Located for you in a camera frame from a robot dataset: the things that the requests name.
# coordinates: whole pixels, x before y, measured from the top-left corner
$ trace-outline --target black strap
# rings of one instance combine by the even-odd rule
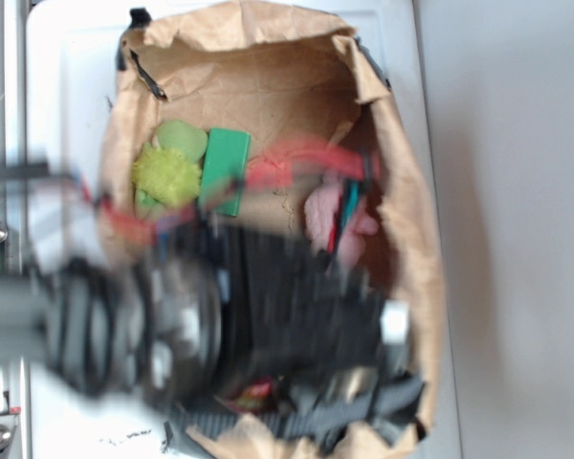
[[[277,438],[286,440],[305,436],[322,438],[327,432],[365,420],[368,412],[372,412],[377,417],[390,417],[392,413],[399,412],[418,401],[423,387],[424,383],[421,378],[412,376],[383,386],[371,410],[372,394],[366,394],[357,397],[351,403],[335,402],[318,406],[307,414],[295,413],[281,416],[278,413],[270,413],[260,415],[259,420]],[[196,426],[201,433],[211,439],[216,439],[222,432],[233,428],[239,420],[236,414],[183,412],[177,409],[173,415],[177,418],[175,422],[179,427],[185,429],[189,426]]]

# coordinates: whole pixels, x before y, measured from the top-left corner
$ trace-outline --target white surface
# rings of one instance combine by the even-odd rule
[[[294,2],[283,0],[283,3]],[[363,44],[389,76],[408,136],[432,187],[427,121],[410,1],[362,0],[355,3],[307,0],[297,3],[339,13],[360,28]],[[31,153],[36,158],[46,153],[55,166],[77,164],[91,185],[98,177],[101,139],[109,116],[107,98],[115,99],[118,38],[129,24],[129,8],[141,5],[147,5],[151,15],[157,18],[192,10],[204,3],[87,0],[83,6],[69,0],[44,0],[35,7],[30,18],[28,131]],[[37,218],[36,222],[47,222],[45,217],[59,210],[59,207],[51,209],[47,202],[39,208],[45,215],[42,219]],[[70,234],[68,247],[72,248],[76,239],[81,241],[78,249],[89,253],[95,249],[90,238],[93,228],[89,214],[87,217],[87,226],[76,220],[74,228],[79,236]],[[43,255],[66,253],[61,237],[43,240],[44,223],[36,225],[36,228],[40,230],[40,237],[35,240],[42,244],[38,247]],[[50,267],[55,259],[46,258],[45,261]],[[445,356],[437,428],[415,453],[414,457],[419,459],[460,457],[448,341],[445,343]],[[55,451],[51,448],[52,436],[59,437],[66,432],[65,438],[75,442],[70,430],[87,428],[90,417],[100,419],[101,416],[94,408],[81,405],[64,387],[53,384],[52,389],[48,389],[44,384],[43,380],[34,382],[34,404],[47,404],[52,408],[34,411],[34,451],[35,457],[47,458],[51,457],[50,451]],[[55,418],[72,420],[72,423],[57,422]],[[83,446],[83,443],[81,438],[77,445]]]
[[[33,459],[163,459],[166,419],[140,401],[115,395],[91,401],[33,367]]]
[[[415,5],[463,457],[574,458],[574,2]]]

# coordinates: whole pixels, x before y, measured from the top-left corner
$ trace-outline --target green block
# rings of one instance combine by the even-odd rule
[[[217,127],[210,130],[209,147],[204,160],[200,185],[200,205],[203,205],[207,198],[211,198],[221,186],[229,183],[230,180],[244,179],[250,145],[251,134],[246,132]],[[239,207],[240,190],[232,199],[214,210],[235,217],[238,215]]]

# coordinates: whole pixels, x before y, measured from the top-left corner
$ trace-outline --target blurry object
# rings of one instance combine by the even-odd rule
[[[304,212],[306,235],[311,239],[313,251],[335,251],[341,264],[350,269],[364,253],[364,236],[375,234],[379,224],[365,212],[365,197],[356,196],[351,209],[340,213],[348,204],[344,192],[338,177],[326,174],[323,185],[306,200]]]
[[[366,171],[364,156],[319,138],[301,138],[279,142],[249,161],[247,185],[250,187],[290,186],[295,175],[316,175],[332,170],[353,180],[378,180],[378,156]]]

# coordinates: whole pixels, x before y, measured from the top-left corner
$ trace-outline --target paper bag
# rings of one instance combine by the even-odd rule
[[[409,305],[412,363],[427,385],[419,426],[410,426],[398,444],[389,447],[366,423],[356,423],[332,457],[402,458],[433,424],[445,316],[443,276],[424,177],[394,96],[360,52],[354,34],[336,15],[256,1],[224,3],[128,30],[121,38],[122,70],[104,140],[102,180],[115,206],[131,212],[130,166],[155,128],[174,118],[207,131],[218,126],[251,133],[250,159],[298,136],[378,152],[384,172],[376,212],[384,231],[367,241],[364,263],[391,297]],[[302,234],[302,203],[311,189],[306,185],[245,196],[237,221]],[[114,256],[132,253],[110,226],[103,230]],[[255,422],[252,417],[242,421]],[[218,458],[318,454],[308,440],[286,444],[270,434],[248,440],[239,435],[237,442],[229,432],[216,442],[192,435]]]

